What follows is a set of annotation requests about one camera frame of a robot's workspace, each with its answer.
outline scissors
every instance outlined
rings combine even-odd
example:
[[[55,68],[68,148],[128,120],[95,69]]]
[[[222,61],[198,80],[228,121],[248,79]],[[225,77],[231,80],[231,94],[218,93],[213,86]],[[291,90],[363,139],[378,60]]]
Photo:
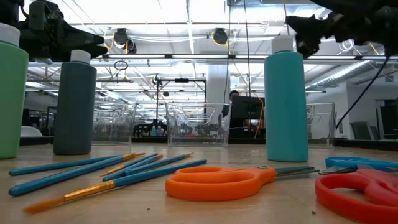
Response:
[[[346,197],[335,188],[363,191],[371,202]],[[360,223],[398,223],[398,178],[374,169],[358,169],[349,174],[325,175],[315,181],[318,201],[344,217]]]
[[[364,164],[384,172],[398,171],[398,163],[370,160],[363,157],[328,157],[325,159],[325,162],[328,168],[320,174],[354,172],[358,169],[358,164]]]
[[[314,167],[266,166],[249,168],[191,167],[176,171],[166,180],[168,195],[193,201],[225,201],[256,194],[261,186],[275,181],[277,176],[318,172]]]

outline wooden table surface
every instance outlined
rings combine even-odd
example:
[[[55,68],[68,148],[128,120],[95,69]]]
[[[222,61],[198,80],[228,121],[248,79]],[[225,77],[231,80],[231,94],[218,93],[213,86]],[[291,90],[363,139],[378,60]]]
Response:
[[[271,167],[315,166],[325,168],[328,156],[361,156],[371,159],[398,161],[397,152],[366,149],[316,149],[310,150],[306,163],[268,161],[266,147],[260,145],[230,145],[228,148],[167,147],[165,144],[134,144],[127,146],[94,147],[90,155],[54,156],[52,146],[22,147],[17,158],[0,160],[0,223],[354,223],[327,210],[317,203],[314,181],[318,174],[300,179],[278,180],[266,184],[252,197],[229,202],[188,202],[166,195],[165,179],[141,182],[69,202],[35,215],[26,215],[22,209],[40,200],[61,196],[74,190],[97,184],[104,168],[68,181],[19,197],[11,197],[10,187],[24,182],[56,174],[63,170],[52,170],[36,174],[8,176],[10,169],[37,166],[53,162],[87,159],[90,157],[127,154],[130,152],[157,152],[165,157],[194,152],[192,158],[183,163],[207,159],[204,166]],[[362,198],[360,193],[349,193]]]

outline white bottle cap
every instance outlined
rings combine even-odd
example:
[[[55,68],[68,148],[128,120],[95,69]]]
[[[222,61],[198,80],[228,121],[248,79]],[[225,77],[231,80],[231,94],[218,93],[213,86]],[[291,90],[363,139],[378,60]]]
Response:
[[[72,50],[70,53],[70,61],[71,62],[84,62],[90,64],[91,55],[84,50]]]
[[[19,29],[0,23],[0,40],[19,47]]]
[[[273,38],[271,41],[271,49],[273,54],[286,50],[293,51],[293,37],[281,35]]]

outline computer monitor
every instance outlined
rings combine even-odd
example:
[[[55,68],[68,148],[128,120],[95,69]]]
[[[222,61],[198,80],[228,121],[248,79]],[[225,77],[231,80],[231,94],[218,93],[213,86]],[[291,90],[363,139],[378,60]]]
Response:
[[[258,97],[232,97],[231,119],[264,119],[264,112],[260,118],[261,110],[262,105]]]

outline clear plastic bin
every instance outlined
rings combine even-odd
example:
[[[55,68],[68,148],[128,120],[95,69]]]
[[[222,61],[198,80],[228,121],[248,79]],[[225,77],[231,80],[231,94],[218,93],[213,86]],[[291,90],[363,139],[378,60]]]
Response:
[[[169,146],[228,145],[229,103],[167,103]]]
[[[96,101],[92,145],[130,145],[136,109],[136,105]]]
[[[307,104],[308,142],[310,147],[333,147],[335,104]]]

